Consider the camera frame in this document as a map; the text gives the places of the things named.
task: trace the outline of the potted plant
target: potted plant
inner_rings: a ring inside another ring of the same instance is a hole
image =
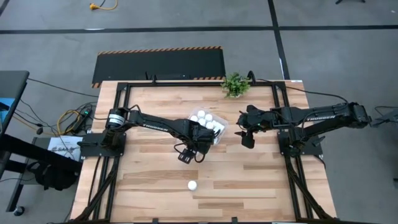
[[[221,87],[228,91],[226,97],[237,98],[245,93],[250,88],[250,85],[248,78],[243,78],[238,72],[234,72],[225,78]]]

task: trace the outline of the gray floor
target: gray floor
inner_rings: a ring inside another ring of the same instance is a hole
[[[88,9],[93,0],[10,0],[0,17],[0,29],[90,29],[172,26],[269,26],[267,1],[119,0],[114,11]],[[394,0],[274,0],[281,26],[398,24]],[[365,105],[372,116],[377,105],[398,106],[398,30],[283,31],[291,79],[308,90],[339,94]],[[141,34],[0,35],[0,70],[28,70],[31,77],[76,91],[98,94],[89,87],[96,53],[103,50],[151,49],[222,45],[227,72],[253,70],[258,78],[281,79],[272,31],[176,32]],[[29,83],[24,96],[48,123],[67,109],[95,101],[38,83]],[[308,95],[311,106],[336,103]],[[19,105],[28,112],[28,108]],[[34,134],[17,121],[8,133],[31,141]],[[344,220],[396,223],[398,177],[396,127],[340,129],[323,142],[327,174],[338,216]],[[6,172],[3,179],[16,175]],[[14,181],[0,183],[0,211],[5,211]],[[75,187],[44,192],[24,189],[21,217],[0,215],[1,223],[61,222],[70,208]]]

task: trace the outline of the white ball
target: white ball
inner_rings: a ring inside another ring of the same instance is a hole
[[[202,125],[202,126],[205,126],[205,125],[206,125],[206,120],[204,120],[203,118],[200,118],[198,122],[199,122],[199,124]]]
[[[191,180],[188,182],[188,189],[194,191],[197,189],[197,187],[198,187],[198,184],[196,183],[196,181]]]
[[[206,124],[206,128],[207,129],[213,129],[214,128],[214,125],[213,125],[213,123],[212,122],[207,122],[207,124]]]
[[[203,111],[203,110],[198,111],[198,118],[204,118],[205,115],[206,115],[205,111]]]
[[[213,120],[213,115],[206,114],[205,119],[206,119],[207,122],[211,122]]]
[[[198,121],[198,117],[195,115],[192,115],[192,117],[190,118],[191,121]]]

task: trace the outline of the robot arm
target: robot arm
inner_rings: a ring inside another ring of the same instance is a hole
[[[297,107],[271,108],[269,111],[257,109],[249,105],[247,113],[241,112],[237,124],[247,132],[241,131],[236,134],[242,137],[242,145],[248,148],[254,147],[253,133],[274,129],[289,129],[303,125],[306,121],[321,121],[309,127],[295,131],[294,139],[299,139],[304,144],[312,136],[323,134],[334,129],[364,128],[371,119],[366,114],[363,106],[357,103],[344,103],[333,106],[322,106],[318,108],[299,109]]]
[[[163,131],[181,140],[186,148],[180,153],[178,159],[186,164],[189,164],[198,152],[206,155],[216,136],[213,130],[206,129],[189,119],[170,120],[144,114],[140,110],[115,108],[109,111],[101,146],[110,150],[119,147],[123,144],[119,141],[120,135],[137,126]]]

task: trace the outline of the wooden tabletop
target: wooden tabletop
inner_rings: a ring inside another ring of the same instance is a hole
[[[286,85],[303,89],[302,82],[286,81]],[[117,82],[103,82],[97,118],[106,118],[113,107],[116,86]],[[308,108],[305,93],[291,89],[287,93],[291,106]],[[294,220],[277,131],[256,134],[254,149],[242,146],[241,138],[234,134],[240,130],[235,124],[239,110],[245,111],[249,104],[261,110],[274,107],[271,88],[254,86],[237,99],[224,96],[217,86],[131,89],[129,106],[138,104],[143,113],[168,119],[187,118],[199,106],[227,120],[229,126],[220,143],[210,148],[204,162],[192,161],[189,165],[177,159],[173,149],[177,140],[171,135],[141,127],[130,129],[119,165],[112,222],[151,222],[153,218],[160,222],[230,222],[231,217],[238,217],[241,222]],[[93,131],[102,132],[104,125],[105,121],[95,120]],[[323,164],[313,156],[302,156],[302,160],[309,191],[327,213],[335,216]],[[89,158],[83,163],[71,218],[87,205],[96,161],[97,158]],[[197,181],[196,191],[188,190],[189,180]],[[100,218],[104,217],[107,198],[105,193]],[[298,198],[305,217],[299,190]]]

